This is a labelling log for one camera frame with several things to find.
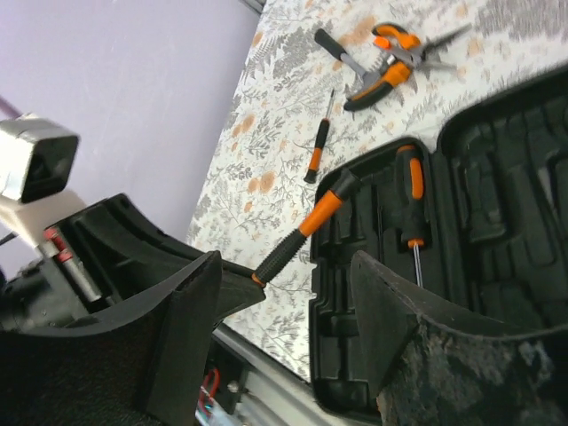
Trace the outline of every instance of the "purple wall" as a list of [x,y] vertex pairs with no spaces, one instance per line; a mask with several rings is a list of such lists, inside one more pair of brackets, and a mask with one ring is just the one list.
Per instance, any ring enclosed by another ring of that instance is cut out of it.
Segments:
[[[87,203],[125,192],[183,240],[257,21],[239,0],[3,2],[0,93],[82,136]],[[7,275],[33,257],[0,248]]]

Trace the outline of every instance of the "white table surface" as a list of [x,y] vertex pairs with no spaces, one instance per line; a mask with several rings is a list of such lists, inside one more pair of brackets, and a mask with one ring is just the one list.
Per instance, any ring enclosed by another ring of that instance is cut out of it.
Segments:
[[[363,67],[380,65],[371,27],[391,21],[421,39],[473,29],[440,52],[457,73],[416,71],[373,109],[345,113],[358,79],[313,42],[318,28]],[[268,0],[234,94],[187,242],[254,269],[297,227],[317,185],[304,182],[329,92],[336,98],[319,178],[403,135],[431,150],[449,117],[568,59],[568,8],[543,0]],[[266,289],[262,304],[226,323],[309,380],[309,244]]]

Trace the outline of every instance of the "black plastic panel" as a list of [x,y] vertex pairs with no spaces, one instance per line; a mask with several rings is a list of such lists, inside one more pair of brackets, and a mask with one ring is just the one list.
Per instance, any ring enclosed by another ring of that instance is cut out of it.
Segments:
[[[424,287],[456,304],[535,329],[568,320],[568,67],[451,119],[429,155],[402,138],[345,164],[364,185],[312,238],[312,385],[334,414],[377,422],[361,361],[349,265],[357,250],[415,282],[400,243],[397,149],[422,152],[430,237]],[[316,200],[341,169],[325,176]]]

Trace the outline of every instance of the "black and orange screwdriver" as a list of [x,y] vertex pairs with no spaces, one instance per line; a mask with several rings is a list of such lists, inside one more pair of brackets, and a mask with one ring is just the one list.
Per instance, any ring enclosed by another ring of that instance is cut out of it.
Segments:
[[262,288],[272,280],[294,257],[308,237],[315,233],[345,200],[353,196],[361,182],[347,169],[343,169],[339,179],[319,199],[307,218],[292,231],[266,257],[252,274],[252,279]]
[[327,105],[326,116],[319,122],[318,133],[316,134],[316,143],[313,148],[312,159],[308,166],[308,172],[305,175],[304,181],[308,184],[315,184],[318,170],[320,169],[321,153],[323,147],[326,145],[327,134],[329,133],[329,114],[331,114],[331,107],[334,105],[335,89],[331,91],[329,97],[329,104]]
[[424,216],[424,177],[420,154],[414,145],[403,145],[395,160],[395,186],[402,207],[401,241],[413,251],[416,284],[422,287],[420,247],[426,239]]

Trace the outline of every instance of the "precision screwdriver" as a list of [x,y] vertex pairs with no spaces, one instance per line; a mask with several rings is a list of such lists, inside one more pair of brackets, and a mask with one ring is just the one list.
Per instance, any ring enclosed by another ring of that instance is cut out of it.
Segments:
[[305,175],[304,181],[308,184],[315,184],[318,170],[320,169],[321,152],[326,144],[327,134],[329,133],[329,115],[331,114],[331,106],[334,104],[335,89],[331,91],[329,97],[329,104],[327,105],[326,116],[319,122],[318,133],[316,134],[316,143],[313,148],[312,159],[308,166],[308,172]]

